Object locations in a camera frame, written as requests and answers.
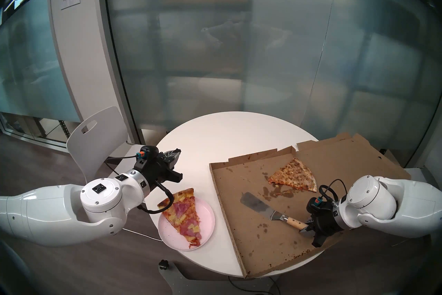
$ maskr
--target white table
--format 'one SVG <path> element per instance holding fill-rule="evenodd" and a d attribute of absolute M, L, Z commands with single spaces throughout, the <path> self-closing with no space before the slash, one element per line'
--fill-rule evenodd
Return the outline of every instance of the white table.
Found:
<path fill-rule="evenodd" d="M 164 186 L 172 193 L 194 188 L 195 196 L 211 205 L 216 220 L 213 235 L 205 245 L 194 251 L 179 253 L 209 270 L 242 277 L 213 186 L 209 163 L 223 162 L 232 157 L 259 151 L 283 149 L 287 146 L 296 148 L 297 143 L 307 140 L 317 141 L 311 134 L 287 121 L 250 112 L 222 112 L 201 116 L 182 124 L 166 135 L 157 147 L 160 152 L 181 150 L 175 171 L 182 173 L 182 181 L 165 182 Z M 132 146 L 126 156 L 133 156 L 140 147 L 141 145 Z M 117 171 L 125 172 L 132 167 L 131 159 L 123 159 Z M 156 205 L 165 197 L 160 189 L 154 189 L 145 198 L 147 208 L 156 210 Z M 151 214 L 157 228 L 160 215 Z M 266 276 L 296 269 L 317 256 L 319 254 L 284 270 L 270 272 Z"/>

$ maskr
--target pizza box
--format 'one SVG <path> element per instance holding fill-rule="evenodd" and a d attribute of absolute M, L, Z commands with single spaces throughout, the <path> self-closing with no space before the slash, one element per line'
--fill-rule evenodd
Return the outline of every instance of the pizza box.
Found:
<path fill-rule="evenodd" d="M 343 232 L 325 241 L 321 248 L 311 245 L 313 238 L 304 237 L 286 223 L 270 221 L 240 203 L 242 194 L 250 192 L 273 209 L 290 217 L 306 221 L 310 214 L 307 202 L 319 193 L 297 191 L 288 186 L 270 185 L 267 178 L 294 157 L 312 171 L 317 186 L 342 179 L 347 190 L 365 175 L 392 179 L 410 179 L 410 175 L 394 164 L 359 134 L 348 133 L 319 142 L 298 143 L 298 151 L 289 146 L 210 163 L 213 184 L 220 201 L 243 276 L 258 277 L 300 263 L 338 242 Z M 341 183 L 333 190 L 339 197 L 345 194 Z"/>

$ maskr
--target cheese pizza slice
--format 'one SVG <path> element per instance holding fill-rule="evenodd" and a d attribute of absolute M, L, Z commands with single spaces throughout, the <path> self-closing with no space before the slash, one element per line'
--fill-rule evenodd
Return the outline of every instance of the cheese pizza slice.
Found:
<path fill-rule="evenodd" d="M 199 218 L 195 210 L 195 197 L 193 188 L 179 191 L 173 194 L 173 204 L 162 214 L 170 224 L 184 236 L 192 246 L 200 246 L 201 233 L 199 230 Z M 159 209 L 163 209 L 169 204 L 169 199 L 158 204 Z"/>
<path fill-rule="evenodd" d="M 318 191 L 312 172 L 297 158 L 280 168 L 268 178 L 268 181 L 270 184 L 285 184 L 298 190 Z"/>

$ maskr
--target chair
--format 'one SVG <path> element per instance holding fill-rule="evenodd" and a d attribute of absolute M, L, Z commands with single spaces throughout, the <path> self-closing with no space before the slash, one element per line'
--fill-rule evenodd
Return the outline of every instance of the chair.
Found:
<path fill-rule="evenodd" d="M 71 133 L 66 147 L 88 183 L 95 179 L 95 174 L 105 159 L 126 140 L 127 128 L 124 120 L 118 108 L 112 106 L 79 124 Z"/>

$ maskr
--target pizza spatula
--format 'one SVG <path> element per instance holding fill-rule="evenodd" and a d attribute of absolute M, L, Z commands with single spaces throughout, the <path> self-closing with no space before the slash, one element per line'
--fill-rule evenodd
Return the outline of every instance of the pizza spatula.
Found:
<path fill-rule="evenodd" d="M 241 196 L 240 202 L 250 209 L 254 210 L 257 213 L 260 213 L 263 217 L 269 220 L 282 220 L 288 223 L 290 226 L 297 228 L 298 230 L 302 230 L 308 225 L 295 220 L 293 218 L 288 217 L 287 215 L 281 214 L 274 209 L 270 208 L 260 199 L 257 199 L 253 194 L 247 192 Z"/>

